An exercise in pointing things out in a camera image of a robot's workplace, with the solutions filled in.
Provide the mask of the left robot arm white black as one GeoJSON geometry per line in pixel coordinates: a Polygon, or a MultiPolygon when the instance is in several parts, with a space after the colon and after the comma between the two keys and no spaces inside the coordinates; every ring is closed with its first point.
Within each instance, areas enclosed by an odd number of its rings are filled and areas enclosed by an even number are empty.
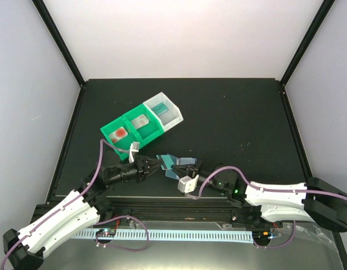
{"type": "Polygon", "coordinates": [[[131,163],[107,166],[100,163],[82,180],[82,186],[70,193],[45,215],[20,229],[3,235],[4,269],[10,262],[14,269],[38,269],[54,249],[79,231],[96,224],[109,224],[114,218],[107,194],[114,185],[127,181],[140,183],[161,166],[157,158],[138,155],[131,163]]]}

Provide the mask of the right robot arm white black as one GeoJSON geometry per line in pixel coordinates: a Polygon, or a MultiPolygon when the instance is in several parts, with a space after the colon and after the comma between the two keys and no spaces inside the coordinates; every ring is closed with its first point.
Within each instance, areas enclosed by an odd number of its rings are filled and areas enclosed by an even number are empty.
{"type": "Polygon", "coordinates": [[[246,222],[261,227],[267,222],[314,222],[335,232],[347,231],[347,194],[324,180],[309,177],[296,184],[263,184],[249,181],[231,165],[219,165],[212,172],[202,161],[171,166],[178,177],[178,189],[186,197],[198,200],[204,189],[226,196],[234,207],[251,207],[246,222]]]}

